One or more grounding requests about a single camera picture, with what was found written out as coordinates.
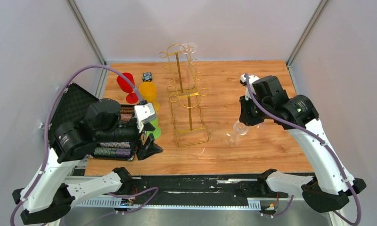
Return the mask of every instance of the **yellow cup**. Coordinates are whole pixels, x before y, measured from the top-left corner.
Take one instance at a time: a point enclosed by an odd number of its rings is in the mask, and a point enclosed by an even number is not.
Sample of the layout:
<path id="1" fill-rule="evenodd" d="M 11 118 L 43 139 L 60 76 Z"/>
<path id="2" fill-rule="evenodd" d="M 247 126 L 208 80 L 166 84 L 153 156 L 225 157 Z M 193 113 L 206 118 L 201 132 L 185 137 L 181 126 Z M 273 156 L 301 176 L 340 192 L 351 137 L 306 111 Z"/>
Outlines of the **yellow cup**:
<path id="1" fill-rule="evenodd" d="M 155 111 L 159 109 L 159 103 L 155 101 L 156 99 L 156 86 L 150 81 L 145 81 L 139 85 L 139 92 L 145 100 L 152 103 L 155 108 Z"/>

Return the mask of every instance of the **wooden table surface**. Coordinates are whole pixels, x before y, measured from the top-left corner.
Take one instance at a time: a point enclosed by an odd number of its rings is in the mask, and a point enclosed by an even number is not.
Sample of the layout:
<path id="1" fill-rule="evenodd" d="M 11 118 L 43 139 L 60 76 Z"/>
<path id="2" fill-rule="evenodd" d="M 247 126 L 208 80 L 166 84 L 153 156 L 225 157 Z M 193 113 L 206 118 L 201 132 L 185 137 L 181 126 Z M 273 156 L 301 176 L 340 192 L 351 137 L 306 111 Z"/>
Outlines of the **wooden table surface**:
<path id="1" fill-rule="evenodd" d="M 233 124 L 240 116 L 238 99 L 245 94 L 245 87 L 239 83 L 240 75 L 275 75 L 289 97 L 295 95 L 284 61 L 198 62 L 197 70 L 203 74 L 202 80 L 197 82 L 198 86 L 209 89 L 209 95 L 203 97 L 201 106 L 210 140 L 186 147 L 178 147 L 175 141 L 165 84 L 171 74 L 163 71 L 163 65 L 164 62 L 117 63 L 112 67 L 133 74 L 137 87 L 142 83 L 143 72 L 153 74 L 157 100 L 161 105 L 158 118 L 162 135 L 156 143 L 164 152 L 143 161 L 89 159 L 86 176 L 104 175 L 116 167 L 125 167 L 132 175 L 261 173 L 270 168 L 282 172 L 313 171 L 295 140 L 271 120 L 265 121 L 259 129 L 251 127 L 242 137 L 240 145 L 231 147 L 227 143 L 226 134 L 233 131 Z M 120 90 L 116 77 L 114 73 L 109 74 L 104 97 L 126 104 L 126 93 Z"/>

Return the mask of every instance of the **gray wall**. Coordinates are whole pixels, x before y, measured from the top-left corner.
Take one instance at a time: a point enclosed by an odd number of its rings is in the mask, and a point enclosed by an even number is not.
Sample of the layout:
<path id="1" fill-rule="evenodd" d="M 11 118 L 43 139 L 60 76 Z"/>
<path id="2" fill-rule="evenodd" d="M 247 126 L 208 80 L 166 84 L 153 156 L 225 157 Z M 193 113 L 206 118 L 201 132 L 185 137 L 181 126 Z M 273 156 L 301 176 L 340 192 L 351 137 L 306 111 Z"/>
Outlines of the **gray wall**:
<path id="1" fill-rule="evenodd" d="M 377 225 L 377 0 L 332 0 L 292 72 L 347 169 L 368 185 L 361 225 Z M 355 219 L 354 210 L 345 214 Z"/>
<path id="2" fill-rule="evenodd" d="M 43 158 L 45 120 L 57 88 L 77 69 L 96 63 L 67 3 L 0 1 L 0 226 Z M 76 82 L 94 92 L 99 71 Z M 18 214 L 17 225 L 22 225 Z"/>
<path id="3" fill-rule="evenodd" d="M 111 61 L 163 61 L 194 42 L 199 60 L 288 59 L 320 0 L 77 0 Z"/>

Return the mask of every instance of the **green cup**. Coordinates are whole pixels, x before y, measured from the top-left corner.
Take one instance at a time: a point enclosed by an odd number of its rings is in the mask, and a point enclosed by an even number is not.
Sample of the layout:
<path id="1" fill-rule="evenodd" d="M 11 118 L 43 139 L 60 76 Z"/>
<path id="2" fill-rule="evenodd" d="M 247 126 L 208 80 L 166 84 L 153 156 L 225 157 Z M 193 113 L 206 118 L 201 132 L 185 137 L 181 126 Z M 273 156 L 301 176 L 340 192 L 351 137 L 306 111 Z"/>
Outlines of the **green cup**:
<path id="1" fill-rule="evenodd" d="M 154 135 L 154 138 L 158 139 L 161 136 L 161 129 L 158 127 L 158 118 L 152 120 L 150 123 L 155 127 L 155 130 L 146 131 L 146 136 L 148 137 L 152 133 Z"/>

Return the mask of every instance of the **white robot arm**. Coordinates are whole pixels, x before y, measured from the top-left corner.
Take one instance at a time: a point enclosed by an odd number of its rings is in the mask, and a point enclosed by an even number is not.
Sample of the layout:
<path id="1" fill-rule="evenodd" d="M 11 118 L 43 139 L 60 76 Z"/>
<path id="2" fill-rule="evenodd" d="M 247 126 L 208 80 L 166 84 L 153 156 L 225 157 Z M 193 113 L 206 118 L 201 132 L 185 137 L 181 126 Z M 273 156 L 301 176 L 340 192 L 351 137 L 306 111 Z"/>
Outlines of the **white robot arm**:
<path id="1" fill-rule="evenodd" d="M 288 98 L 286 91 L 275 76 L 259 79 L 254 75 L 249 75 L 248 78 L 250 84 L 247 84 L 245 75 L 240 78 L 242 85 L 250 85 L 250 89 L 246 89 L 246 95 L 240 98 L 239 121 L 241 123 L 253 126 L 263 122 L 264 119 L 270 119 L 254 104 L 251 99 L 253 96 L 271 114 L 305 128 L 325 141 L 322 144 L 308 133 L 275 120 L 300 145 L 316 176 L 301 177 L 270 169 L 261 176 L 261 181 L 265 183 L 266 189 L 302 196 L 317 212 L 341 209 L 348 203 L 348 196 L 351 195 L 348 183 L 356 193 L 361 192 L 366 184 L 362 179 L 354 178 L 339 160 L 347 179 L 343 178 L 333 156 L 324 147 L 329 144 L 329 141 L 323 130 L 319 114 L 310 99 L 303 95 Z"/>
<path id="2" fill-rule="evenodd" d="M 79 184 L 64 184 L 64 180 L 85 155 L 95 151 L 97 143 L 137 142 L 144 129 L 151 131 L 153 128 L 149 122 L 157 117 L 152 104 L 136 105 L 134 111 L 135 118 L 130 121 L 132 123 L 118 126 L 121 118 L 120 104 L 114 100 L 102 99 L 91 104 L 82 119 L 59 126 L 54 137 L 50 138 L 51 148 L 45 169 L 39 169 L 27 187 L 12 193 L 16 204 L 22 202 L 24 210 L 21 218 L 25 225 L 52 222 L 85 200 L 106 193 L 130 190 L 132 177 L 125 168 L 116 168 L 105 176 Z M 139 143 L 139 160 L 163 151 L 154 143 L 152 135 L 144 144 L 141 141 Z M 39 182 L 27 199 L 24 199 L 38 174 L 41 174 Z"/>

